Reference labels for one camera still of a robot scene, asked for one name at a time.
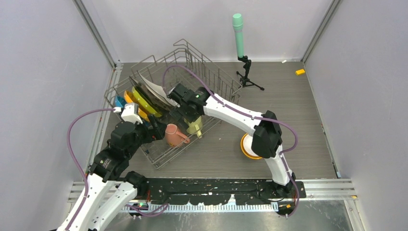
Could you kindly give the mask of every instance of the yellow sponge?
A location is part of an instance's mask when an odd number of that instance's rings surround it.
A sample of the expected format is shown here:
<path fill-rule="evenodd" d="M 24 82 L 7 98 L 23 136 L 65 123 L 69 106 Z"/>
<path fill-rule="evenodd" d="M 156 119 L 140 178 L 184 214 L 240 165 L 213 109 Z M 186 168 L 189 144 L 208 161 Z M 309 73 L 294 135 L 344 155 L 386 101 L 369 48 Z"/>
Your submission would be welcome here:
<path fill-rule="evenodd" d="M 297 76 L 299 76 L 299 75 L 306 73 L 306 71 L 304 69 L 300 69 L 300 70 L 297 70 L 295 73 Z"/>

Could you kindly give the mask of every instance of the green tube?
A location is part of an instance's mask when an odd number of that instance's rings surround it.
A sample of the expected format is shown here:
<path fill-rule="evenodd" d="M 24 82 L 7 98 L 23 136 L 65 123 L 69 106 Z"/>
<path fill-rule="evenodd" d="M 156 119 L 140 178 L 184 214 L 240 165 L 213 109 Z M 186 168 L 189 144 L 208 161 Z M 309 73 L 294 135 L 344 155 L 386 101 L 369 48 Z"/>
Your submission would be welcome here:
<path fill-rule="evenodd" d="M 243 20 L 240 13 L 236 13 L 232 16 L 232 26 L 235 31 L 235 43 L 237 44 L 237 54 L 239 58 L 243 57 Z"/>

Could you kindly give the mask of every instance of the pink mug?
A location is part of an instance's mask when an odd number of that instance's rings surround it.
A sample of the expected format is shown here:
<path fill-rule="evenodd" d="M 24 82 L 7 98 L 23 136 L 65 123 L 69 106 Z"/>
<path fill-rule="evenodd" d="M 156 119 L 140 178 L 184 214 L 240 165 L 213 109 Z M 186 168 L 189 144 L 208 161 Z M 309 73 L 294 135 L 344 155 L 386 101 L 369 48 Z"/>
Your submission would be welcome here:
<path fill-rule="evenodd" d="M 190 143 L 190 139 L 184 135 L 175 124 L 167 125 L 165 139 L 172 148 L 181 146 L 183 142 Z"/>

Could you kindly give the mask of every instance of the dish rack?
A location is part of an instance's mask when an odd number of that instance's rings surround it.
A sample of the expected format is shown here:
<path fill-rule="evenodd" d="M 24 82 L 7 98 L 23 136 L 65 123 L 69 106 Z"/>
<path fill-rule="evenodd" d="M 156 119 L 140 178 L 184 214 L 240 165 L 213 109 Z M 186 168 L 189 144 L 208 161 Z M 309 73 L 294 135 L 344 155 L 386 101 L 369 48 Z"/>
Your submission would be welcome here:
<path fill-rule="evenodd" d="M 132 74 L 127 79 L 120 81 L 105 92 L 105 100 L 110 106 L 114 107 L 116 95 L 123 97 L 125 90 L 131 91 L 133 87 L 132 83 L 134 81 L 143 83 L 141 76 L 156 85 L 162 86 L 162 76 L 164 71 L 167 67 L 175 64 L 187 67 L 203 80 L 214 93 L 217 93 L 219 96 L 232 103 L 238 104 L 240 98 L 239 91 L 242 87 L 239 81 L 228 75 L 185 39 L 175 42 L 173 46 L 176 48 L 160 59 L 156 59 L 154 55 L 151 55 L 133 65 L 131 67 Z M 170 90 L 178 83 L 183 84 L 192 91 L 196 91 L 202 86 L 195 77 L 184 69 L 177 67 L 171 68 L 166 74 L 165 89 Z M 177 125 L 175 120 L 168 113 L 157 119 L 165 124 L 173 123 Z M 205 134 L 215 125 L 220 123 L 221 120 L 203 115 L 202 122 L 203 127 L 201 128 L 201 138 L 198 138 L 195 134 L 190 135 L 185 129 L 178 126 L 190 139 L 189 143 L 171 148 L 163 139 L 144 144 L 139 150 L 142 150 L 144 155 L 156 169 L 160 169 L 182 152 L 186 151 L 193 143 L 199 142 L 200 139 L 205 139 Z"/>

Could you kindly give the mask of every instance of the tripod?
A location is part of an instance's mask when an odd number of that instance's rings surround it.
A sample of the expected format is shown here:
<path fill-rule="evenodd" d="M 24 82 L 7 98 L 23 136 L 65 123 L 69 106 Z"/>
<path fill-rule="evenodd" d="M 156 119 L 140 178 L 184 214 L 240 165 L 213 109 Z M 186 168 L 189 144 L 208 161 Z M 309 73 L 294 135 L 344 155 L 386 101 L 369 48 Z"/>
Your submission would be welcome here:
<path fill-rule="evenodd" d="M 249 74 L 249 68 L 251 68 L 251 63 L 252 61 L 248 59 L 248 56 L 243 56 L 243 57 L 238 57 L 238 60 L 241 62 L 244 62 L 243 68 L 245 69 L 245 76 L 241 75 L 239 71 L 237 71 L 237 75 L 241 76 L 240 82 L 242 83 L 242 87 L 250 87 L 250 86 L 256 86 L 261 90 L 265 90 L 265 88 L 257 85 L 256 83 L 252 82 L 250 79 L 248 79 L 248 74 Z"/>

